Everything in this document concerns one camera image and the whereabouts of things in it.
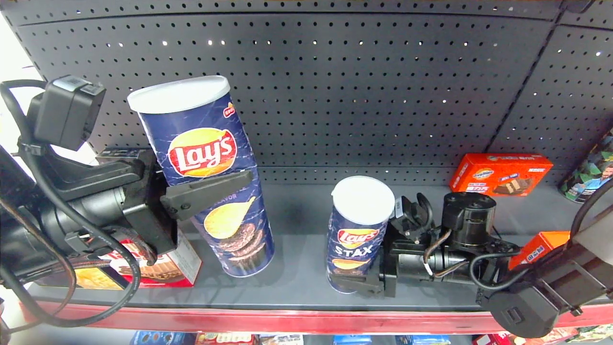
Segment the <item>potato chip image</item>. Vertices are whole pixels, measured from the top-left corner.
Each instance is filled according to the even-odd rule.
[[[356,269],[362,265],[366,265],[370,262],[370,259],[366,261],[347,260],[347,259],[332,259],[334,266],[340,269]]]
[[[212,210],[207,217],[204,218],[204,228],[209,235],[216,239],[226,239],[231,237],[238,231],[238,228],[243,223],[249,207],[256,199],[252,196],[245,203],[229,203],[223,204],[220,207]]]
[[[79,268],[75,274],[77,284],[85,289],[122,290],[121,286],[98,268]]]

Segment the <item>orange snack box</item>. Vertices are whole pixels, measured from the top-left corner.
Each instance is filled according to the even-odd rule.
[[[509,269],[513,269],[515,266],[523,263],[534,262],[545,256],[554,248],[568,242],[570,234],[570,231],[542,231],[538,233],[522,248],[519,255],[511,258]]]
[[[467,153],[449,186],[453,192],[525,196],[552,166],[532,153]]]

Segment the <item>store shelf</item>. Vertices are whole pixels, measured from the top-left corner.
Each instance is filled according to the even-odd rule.
[[[342,295],[330,288],[324,274],[327,221],[332,185],[264,185],[275,236],[276,254],[268,268],[249,278],[232,278],[221,270],[206,242],[191,236],[204,266],[191,289],[140,289],[129,307],[100,323],[103,327],[194,331],[302,331],[307,333],[425,331],[483,333],[501,330],[488,313],[479,312],[471,285],[402,281],[396,298]],[[444,186],[392,186],[396,195],[425,193],[440,217]],[[505,239],[525,244],[539,231],[568,229],[579,205],[552,186],[537,188],[525,198],[499,198],[495,224]],[[613,203],[606,196],[602,205]],[[547,205],[549,212],[543,213]],[[30,289],[40,300],[57,302],[65,289]],[[71,317],[103,309],[118,300],[118,291],[78,290],[67,314]],[[49,308],[54,303],[46,304]],[[582,317],[564,322],[590,325],[613,322],[613,304],[586,308]],[[371,322],[356,323],[357,319]]]

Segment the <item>lay's chip canister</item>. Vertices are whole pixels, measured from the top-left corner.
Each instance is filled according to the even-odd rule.
[[[225,77],[207,76],[143,88],[128,96],[169,185],[251,170],[251,183],[191,220],[224,271],[247,277],[275,252],[249,139]]]
[[[341,180],[332,191],[328,224],[327,277],[341,293],[354,293],[335,284],[330,273],[364,275],[383,241],[387,221],[394,211],[394,193],[383,182],[367,176]]]

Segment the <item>snack box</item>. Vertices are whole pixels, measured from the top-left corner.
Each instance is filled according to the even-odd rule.
[[[570,231],[542,231],[538,233],[522,248],[518,255],[511,258],[509,269],[523,263],[534,262],[545,256],[545,254],[568,242],[570,234]]]
[[[138,247],[130,240],[121,242],[124,247],[139,261],[141,281],[140,287],[192,287],[196,281],[202,260],[185,235],[177,229],[177,249],[158,255],[155,265],[147,266],[146,258],[139,252]],[[122,275],[127,281],[132,281],[132,272],[126,260],[116,251],[100,257],[110,260],[110,266]]]
[[[546,157],[531,153],[467,153],[449,186],[453,192],[525,196],[552,166]]]
[[[578,333],[573,327],[554,328],[542,338],[525,339],[509,332],[500,332],[478,336],[473,340],[473,345],[554,345]]]
[[[123,290],[128,282],[111,267],[103,268],[77,268],[77,287],[95,290]],[[42,286],[68,287],[69,281],[66,273],[59,272],[38,279],[36,284]]]
[[[451,345],[448,335],[397,335],[396,345]]]
[[[131,345],[194,345],[195,333],[136,331]]]
[[[370,335],[335,335],[332,345],[371,345],[373,339]]]
[[[251,333],[229,332],[211,333],[202,332],[196,335],[195,345],[257,345],[257,336]]]
[[[567,340],[567,343],[596,343],[613,336],[613,324],[579,327],[578,330],[579,334]]]
[[[302,334],[260,334],[261,345],[304,345]]]

